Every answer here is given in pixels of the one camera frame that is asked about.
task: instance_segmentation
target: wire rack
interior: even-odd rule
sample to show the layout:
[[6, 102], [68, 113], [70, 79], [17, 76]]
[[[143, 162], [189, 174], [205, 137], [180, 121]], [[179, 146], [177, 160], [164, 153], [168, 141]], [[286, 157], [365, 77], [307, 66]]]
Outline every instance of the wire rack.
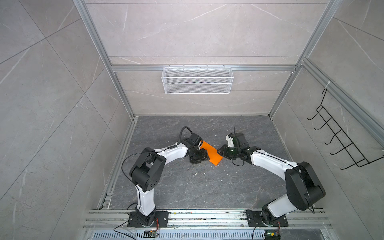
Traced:
[[[356, 165], [356, 166], [358, 166], [358, 167], [362, 167], [362, 166], [365, 166], [365, 165], [367, 165], [367, 164], [371, 164], [371, 163], [373, 163], [373, 162], [375, 162], [375, 161], [377, 161], [377, 160], [380, 160], [380, 159], [384, 158], [384, 155], [383, 155], [382, 157], [380, 157], [380, 158], [378, 158], [378, 159], [375, 159], [375, 160], [373, 160], [373, 161], [369, 161], [369, 160], [364, 156], [364, 154], [360, 151], [360, 149], [354, 144], [354, 142], [353, 142], [353, 141], [349, 138], [349, 136], [344, 132], [344, 130], [342, 129], [342, 127], [340, 127], [340, 125], [336, 122], [336, 120], [331, 116], [331, 114], [330, 114], [330, 113], [327, 111], [327, 109], [323, 106], [323, 101], [324, 101], [324, 97], [325, 97], [325, 94], [326, 94], [326, 93], [327, 93], [327, 89], [324, 89], [323, 92], [322, 92], [322, 94], [324, 94], [324, 95], [323, 95], [323, 99], [321, 100], [320, 105], [316, 108], [316, 112], [317, 112], [317, 113], [316, 113], [312, 118], [307, 118], [307, 119], [308, 119], [308, 120], [312, 120], [314, 117], [316, 117], [317, 115], [319, 115], [319, 116], [324, 120], [325, 123], [324, 123], [320, 128], [318, 128], [318, 129], [315, 128], [315, 130], [320, 130], [322, 127], [324, 127], [325, 125], [327, 125], [327, 126], [329, 127], [329, 129], [332, 131], [333, 136], [332, 136], [331, 140], [329, 141], [329, 143], [324, 142], [326, 145], [329, 145], [329, 144], [333, 141], [334, 138], [336, 138], [336, 139], [340, 142], [340, 144], [342, 145], [343, 148], [340, 149], [339, 151], [335, 152], [335, 153], [331, 153], [331, 152], [330, 152], [331, 155], [338, 154], [339, 152], [345, 150], [345, 151], [348, 153], [348, 155], [351, 157], [351, 159], [352, 159], [352, 161], [353, 161], [354, 163], [351, 164], [351, 165], [349, 165], [348, 167], [345, 167], [345, 168], [341, 168], [341, 167], [340, 167], [340, 169], [341, 169], [341, 170], [344, 170], [344, 169], [350, 168], [350, 167], [352, 167], [352, 166], [354, 166], [354, 165]], [[320, 113], [321, 110], [324, 110], [324, 111], [330, 116], [330, 118], [329, 118], [328, 120], [326, 120], [325, 117]], [[336, 124], [336, 126], [338, 127], [337, 130], [334, 130], [334, 129], [331, 128], [331, 126], [329, 125], [331, 122], [334, 122], [334, 123]], [[344, 135], [348, 138], [348, 140], [349, 140], [351, 143], [349, 143], [348, 145], [343, 144], [343, 142], [340, 140], [340, 137], [339, 137], [341, 134], [344, 134]], [[361, 159], [361, 160], [358, 160], [358, 161], [355, 160], [355, 159], [352, 157], [351, 153], [348, 151], [348, 147], [354, 147], [354, 148], [356, 148], [357, 151], [361, 154], [361, 158], [362, 158], [362, 159]]]
[[161, 79], [166, 94], [229, 93], [230, 67], [167, 67]]

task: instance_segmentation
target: orange object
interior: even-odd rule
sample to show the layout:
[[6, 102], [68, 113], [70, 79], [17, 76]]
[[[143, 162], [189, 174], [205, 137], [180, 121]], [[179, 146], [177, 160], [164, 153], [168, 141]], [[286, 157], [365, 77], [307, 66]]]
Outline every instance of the orange object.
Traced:
[[215, 166], [217, 166], [218, 163], [221, 161], [221, 159], [223, 159], [223, 157], [217, 153], [217, 150], [214, 147], [212, 147], [211, 145], [209, 145], [204, 141], [200, 148], [204, 148], [207, 150], [209, 161], [213, 163]]

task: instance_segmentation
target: wall tile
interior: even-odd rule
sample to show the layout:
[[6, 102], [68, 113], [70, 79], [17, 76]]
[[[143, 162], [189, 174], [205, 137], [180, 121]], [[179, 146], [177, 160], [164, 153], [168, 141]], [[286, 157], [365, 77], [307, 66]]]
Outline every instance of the wall tile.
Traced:
[[49, 239], [106, 128], [84, 95], [0, 201], [4, 239]]
[[310, 59], [384, 124], [383, 55], [384, 41], [332, 19]]
[[123, 142], [130, 121], [131, 119], [129, 118], [127, 110], [125, 109], [123, 102], [120, 101], [108, 125], [119, 143]]
[[[231, 91], [281, 90], [289, 71], [234, 71]], [[126, 91], [163, 91], [161, 71], [118, 72]]]
[[306, 128], [304, 128], [285, 100], [281, 103], [273, 121], [293, 160], [310, 163], [319, 177], [326, 191], [326, 196], [318, 201], [315, 206], [324, 208], [339, 239], [372, 239], [349, 202], [348, 197], [338, 184], [338, 180], [330, 171], [329, 168], [332, 166], [326, 164], [322, 154], [312, 141], [313, 138], [311, 139], [308, 135]]
[[43, 40], [0, 64], [0, 197], [83, 95]]
[[0, 2], [0, 63], [44, 38], [19, 1]]
[[87, 6], [110, 56], [298, 56], [326, 4]]
[[135, 114], [266, 115], [280, 91], [232, 91], [229, 94], [165, 94], [164, 91], [126, 91]]
[[105, 131], [81, 175], [51, 239], [77, 239], [89, 210], [97, 208], [120, 144], [109, 128]]
[[344, 0], [335, 18], [384, 39], [383, 12], [381, 0]]
[[101, 73], [104, 65], [83, 21], [79, 20], [69, 25], [47, 40], [82, 90], [86, 92]]
[[299, 56], [273, 57], [110, 57], [114, 65], [127, 64], [293, 64]]
[[106, 69], [100, 73], [85, 94], [108, 124], [119, 104], [120, 96]]
[[[307, 71], [303, 71], [292, 85], [286, 100], [313, 139], [314, 144], [369, 230], [370, 235], [373, 239], [381, 239], [381, 219], [384, 213], [384, 203], [381, 200], [381, 196], [384, 195], [384, 183], [382, 182], [384, 173], [382, 173], [381, 169], [384, 168], [384, 159], [361, 168], [354, 166], [346, 170], [339, 169], [339, 167], [344, 168], [353, 164], [353, 161], [346, 151], [334, 156], [330, 154], [342, 149], [342, 146], [337, 139], [333, 139], [329, 145], [324, 144], [324, 142], [331, 140], [333, 134], [327, 126], [318, 131], [314, 130], [314, 128], [319, 128], [324, 124], [321, 117], [317, 116], [313, 120], [307, 119], [315, 115], [315, 109], [323, 98], [321, 94], [323, 89], [324, 87]], [[323, 106], [367, 159], [372, 161], [382, 157], [383, 147], [329, 93], [325, 95]], [[331, 126], [335, 131], [340, 130], [335, 124]], [[344, 134], [340, 133], [338, 137], [345, 146], [350, 143], [350, 140]], [[348, 149], [355, 159], [363, 159], [355, 147], [351, 146]]]
[[[220, 4], [220, 3], [270, 3], [269, 0], [85, 0], [86, 3], [146, 3], [146, 4]], [[327, 0], [274, 0], [274, 3], [327, 3]]]
[[46, 37], [80, 18], [72, 0], [20, 2]]

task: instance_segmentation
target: vertical metal post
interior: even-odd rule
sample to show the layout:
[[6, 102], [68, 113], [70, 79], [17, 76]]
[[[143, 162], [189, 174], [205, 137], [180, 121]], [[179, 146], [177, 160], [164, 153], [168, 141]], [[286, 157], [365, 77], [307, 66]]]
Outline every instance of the vertical metal post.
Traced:
[[301, 62], [303, 61], [304, 58], [308, 58], [308, 56], [312, 53], [316, 43], [319, 41], [320, 37], [324, 33], [324, 30], [327, 28], [329, 22], [331, 21], [332, 17], [335, 15], [342, 1], [343, 0], [330, 0], [328, 2], [328, 5], [325, 8], [323, 15], [321, 16], [315, 30], [313, 31], [307, 45], [305, 46], [303, 52], [301, 53], [296, 63], [296, 70], [293, 71], [288, 77], [279, 96], [277, 97], [275, 103], [273, 104], [271, 111], [269, 111], [268, 115], [271, 118], [275, 115], [277, 109], [279, 108], [280, 104], [283, 102], [286, 94], [288, 93], [288, 90], [291, 88], [293, 82], [295, 81], [296, 76], [299, 74], [301, 68], [303, 67]]
[[114, 71], [111, 68], [112, 66], [111, 61], [109, 60], [107, 52], [103, 46], [103, 43], [101, 42], [100, 36], [97, 33], [96, 27], [92, 21], [92, 18], [88, 12], [87, 6], [84, 3], [84, 0], [73, 0], [73, 2], [76, 5], [77, 10], [79, 11], [81, 19], [83, 20], [85, 27], [87, 28], [88, 33], [91, 36], [91, 39], [101, 57], [101, 60], [105, 65], [105, 68], [107, 69], [109, 76], [112, 79], [113, 84], [115, 85], [117, 92], [119, 93], [119, 96], [125, 106], [125, 109], [127, 110], [130, 118], [133, 120], [135, 115], [133, 113], [131, 105], [129, 104], [129, 101], [127, 99], [127, 96], [125, 95], [125, 92], [123, 90], [123, 87], [121, 86], [120, 81], [118, 80]]

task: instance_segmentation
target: white wire basket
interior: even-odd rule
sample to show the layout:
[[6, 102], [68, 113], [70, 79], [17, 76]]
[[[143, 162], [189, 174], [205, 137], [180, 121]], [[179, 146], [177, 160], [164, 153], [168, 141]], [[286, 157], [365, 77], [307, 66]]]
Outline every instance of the white wire basket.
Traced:
[[229, 93], [230, 67], [166, 67], [161, 75], [166, 94]]

